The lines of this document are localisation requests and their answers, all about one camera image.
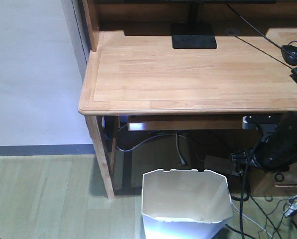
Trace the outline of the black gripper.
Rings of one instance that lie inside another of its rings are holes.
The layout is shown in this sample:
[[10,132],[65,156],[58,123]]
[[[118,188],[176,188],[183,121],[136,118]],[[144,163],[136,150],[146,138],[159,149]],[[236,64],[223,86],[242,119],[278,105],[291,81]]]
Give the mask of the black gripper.
[[[236,163],[250,163],[251,149],[240,149],[231,154]],[[277,130],[255,150],[254,160],[264,171],[288,171],[289,165],[297,162],[297,130]]]

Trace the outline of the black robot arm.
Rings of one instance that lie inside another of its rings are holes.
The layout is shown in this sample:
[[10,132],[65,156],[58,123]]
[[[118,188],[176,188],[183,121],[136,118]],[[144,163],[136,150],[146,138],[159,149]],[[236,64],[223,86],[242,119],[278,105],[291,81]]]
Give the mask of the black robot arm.
[[255,150],[254,156],[266,172],[287,170],[297,162],[297,113],[286,113],[276,131]]

